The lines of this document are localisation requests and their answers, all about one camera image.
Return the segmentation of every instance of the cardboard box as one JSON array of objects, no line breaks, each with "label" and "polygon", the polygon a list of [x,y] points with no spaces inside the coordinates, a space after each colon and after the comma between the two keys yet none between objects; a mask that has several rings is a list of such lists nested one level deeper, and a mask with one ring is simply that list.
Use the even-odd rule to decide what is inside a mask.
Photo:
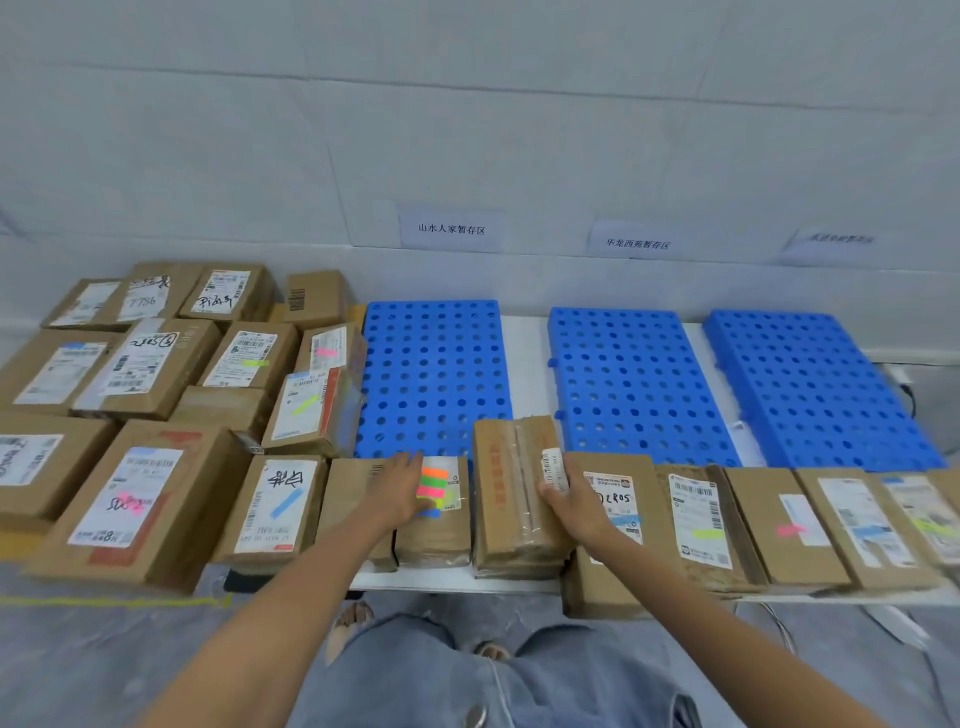
[{"label": "cardboard box", "polygon": [[250,460],[225,427],[128,422],[24,571],[190,594]]},{"label": "cardboard box", "polygon": [[784,468],[726,468],[771,594],[813,594],[851,584],[800,484]]},{"label": "cardboard box", "polygon": [[247,452],[262,455],[260,443],[273,408],[274,398],[262,389],[187,387],[169,422],[222,425]]},{"label": "cardboard box", "polygon": [[276,300],[267,266],[250,263],[207,265],[180,308],[182,319],[209,319],[226,331],[236,321],[266,321]]},{"label": "cardboard box", "polygon": [[0,527],[49,529],[115,434],[103,420],[0,412]]},{"label": "cardboard box", "polygon": [[294,368],[300,332],[290,324],[231,326],[199,379],[203,387],[252,387],[276,397]]},{"label": "cardboard box", "polygon": [[92,321],[123,279],[80,279],[46,318],[41,328],[93,328]]},{"label": "cardboard box", "polygon": [[901,534],[912,526],[893,498],[858,468],[795,471],[813,510],[862,592],[932,589],[937,572],[923,563]]},{"label": "cardboard box", "polygon": [[117,346],[74,412],[118,420],[167,420],[220,343],[211,321],[144,319]]},{"label": "cardboard box", "polygon": [[137,263],[90,321],[94,328],[126,331],[141,319],[172,319],[204,270],[204,263]]},{"label": "cardboard box", "polygon": [[347,320],[347,281],[340,271],[294,273],[287,277],[284,322],[301,331]]},{"label": "cardboard box", "polygon": [[269,574],[300,556],[317,535],[326,472],[318,455],[256,455],[214,561]]},{"label": "cardboard box", "polygon": [[263,448],[271,454],[350,457],[363,401],[346,370],[287,375]]},{"label": "cardboard box", "polygon": [[766,592],[767,577],[723,468],[657,465],[687,576],[718,594]]},{"label": "cardboard box", "polygon": [[[384,460],[340,458],[330,463],[326,481],[324,504],[320,510],[317,537],[330,530],[350,515],[367,493],[371,479],[383,469]],[[396,571],[394,532],[391,531],[373,547],[364,570]]]},{"label": "cardboard box", "polygon": [[358,387],[363,386],[363,370],[367,366],[367,339],[356,324],[311,328],[303,333],[297,372],[347,367]]},{"label": "cardboard box", "polygon": [[960,570],[960,516],[930,479],[932,473],[872,473],[910,521],[901,535],[930,566]]},{"label": "cardboard box", "polygon": [[[627,536],[684,573],[677,550],[670,501],[647,455],[574,452],[576,467],[604,500],[611,520]],[[564,614],[576,619],[636,619],[647,616],[634,596],[603,564],[578,546],[561,577]]]},{"label": "cardboard box", "polygon": [[68,415],[121,338],[105,331],[41,329],[0,369],[0,409]]},{"label": "cardboard box", "polygon": [[526,579],[560,573],[574,544],[537,492],[538,482],[554,479],[544,468],[564,474],[560,458],[550,417],[474,423],[477,576]]},{"label": "cardboard box", "polygon": [[401,566],[460,567],[470,563],[469,470],[466,457],[425,457],[425,469],[447,471],[446,506],[396,530],[394,553]]}]

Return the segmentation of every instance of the gray floor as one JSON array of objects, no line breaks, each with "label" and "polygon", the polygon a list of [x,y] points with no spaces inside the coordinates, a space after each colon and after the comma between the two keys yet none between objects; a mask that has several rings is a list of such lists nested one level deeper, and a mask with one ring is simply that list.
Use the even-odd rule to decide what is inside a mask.
[{"label": "gray floor", "polygon": [[[223,572],[207,570],[200,596],[222,595]],[[94,591],[37,584],[0,565],[0,595],[48,597]],[[368,593],[378,615],[404,610],[445,623],[461,646],[497,639],[516,647],[532,630],[563,619],[547,596]],[[128,724],[216,628],[244,603],[228,608],[69,607],[0,604],[0,715],[9,728],[111,728]],[[889,637],[855,607],[778,605],[777,615],[802,659],[869,705],[894,728],[955,728],[960,718],[960,610],[917,609],[911,615],[932,636],[928,658]],[[755,604],[737,614],[780,640]],[[708,728],[741,723],[680,647],[653,621],[594,622],[614,630],[638,658],[668,671],[696,699]],[[937,697],[936,673],[943,698]],[[290,726],[305,725],[315,664]],[[952,715],[952,723],[947,717]]]}]

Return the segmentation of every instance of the pink sticky note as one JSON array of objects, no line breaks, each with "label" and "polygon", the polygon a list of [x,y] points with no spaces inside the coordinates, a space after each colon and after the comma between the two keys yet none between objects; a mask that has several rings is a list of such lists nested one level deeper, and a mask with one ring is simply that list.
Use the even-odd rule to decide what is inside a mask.
[{"label": "pink sticky note", "polygon": [[801,525],[780,525],[777,526],[777,535],[781,537],[796,536],[798,533],[806,533],[806,529]]}]

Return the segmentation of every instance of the foot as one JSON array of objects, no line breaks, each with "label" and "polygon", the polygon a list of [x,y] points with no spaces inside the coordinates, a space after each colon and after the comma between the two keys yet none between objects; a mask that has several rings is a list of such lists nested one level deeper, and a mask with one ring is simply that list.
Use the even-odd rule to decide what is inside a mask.
[{"label": "foot", "polygon": [[490,641],[481,642],[473,650],[474,655],[486,657],[488,660],[494,660],[498,663],[504,663],[510,659],[510,652],[506,647]]},{"label": "foot", "polygon": [[334,622],[330,634],[326,638],[326,663],[329,666],[340,657],[349,639],[356,634],[363,624],[373,619],[373,610],[365,601],[356,601],[350,604],[343,614]]}]

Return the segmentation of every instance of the stack of packages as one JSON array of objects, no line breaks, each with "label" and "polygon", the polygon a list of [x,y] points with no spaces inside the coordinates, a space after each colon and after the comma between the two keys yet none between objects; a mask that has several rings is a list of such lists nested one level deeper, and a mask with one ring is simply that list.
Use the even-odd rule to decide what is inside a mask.
[{"label": "stack of packages", "polygon": [[0,371],[0,527],[46,534],[27,573],[190,592],[215,550],[262,572],[313,542],[366,342],[339,272],[289,283],[278,320],[263,265],[145,262],[53,308]]}]

